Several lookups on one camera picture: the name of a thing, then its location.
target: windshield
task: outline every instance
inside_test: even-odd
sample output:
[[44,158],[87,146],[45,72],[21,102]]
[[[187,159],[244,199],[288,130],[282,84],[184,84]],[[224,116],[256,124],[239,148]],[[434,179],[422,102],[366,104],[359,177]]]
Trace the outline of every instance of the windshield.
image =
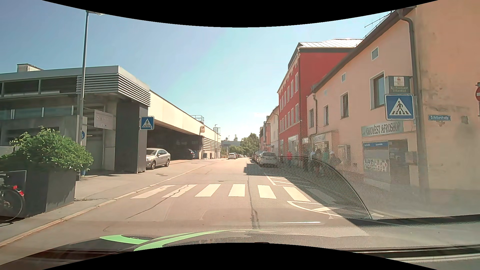
[[5,254],[232,228],[480,244],[404,227],[480,222],[478,0],[238,27],[82,4],[0,2]]

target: asphalt road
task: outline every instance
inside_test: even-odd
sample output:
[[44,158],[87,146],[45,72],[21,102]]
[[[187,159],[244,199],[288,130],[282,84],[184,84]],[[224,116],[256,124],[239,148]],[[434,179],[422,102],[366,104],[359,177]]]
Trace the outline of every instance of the asphalt road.
[[[1,248],[0,264],[112,234],[169,235],[282,225],[305,225],[308,233],[307,228],[312,225],[338,222],[341,228],[322,228],[322,233],[366,235],[285,178],[249,173],[247,168],[263,172],[249,158],[196,160],[176,166],[198,169],[177,173],[176,178],[8,244]],[[140,180],[161,175],[162,170],[166,172],[171,167],[146,171],[135,177]]]

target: bush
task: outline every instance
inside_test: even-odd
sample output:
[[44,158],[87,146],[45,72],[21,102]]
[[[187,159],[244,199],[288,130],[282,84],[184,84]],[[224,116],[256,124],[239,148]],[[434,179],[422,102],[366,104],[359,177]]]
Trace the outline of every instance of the bush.
[[93,163],[92,154],[60,132],[41,127],[31,136],[22,134],[12,141],[18,150],[0,157],[0,171],[73,169],[87,170]]

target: sky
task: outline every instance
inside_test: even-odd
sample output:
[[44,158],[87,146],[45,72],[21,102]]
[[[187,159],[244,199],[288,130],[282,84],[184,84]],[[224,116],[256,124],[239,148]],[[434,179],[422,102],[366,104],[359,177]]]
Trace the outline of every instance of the sky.
[[[82,66],[85,11],[41,0],[4,0],[0,10],[9,11],[0,16],[0,73],[16,72],[20,63]],[[222,138],[240,140],[258,134],[278,105],[276,92],[299,42],[363,38],[386,14],[258,28],[91,14],[86,65],[119,65],[186,113],[202,115],[208,127],[220,127]]]

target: bicycle wheel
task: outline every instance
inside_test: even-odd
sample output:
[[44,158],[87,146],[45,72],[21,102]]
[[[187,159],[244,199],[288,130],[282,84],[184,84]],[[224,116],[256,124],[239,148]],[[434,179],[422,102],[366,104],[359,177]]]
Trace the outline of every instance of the bicycle wheel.
[[4,189],[0,193],[0,216],[3,221],[11,221],[18,217],[25,204],[25,198],[18,191]]

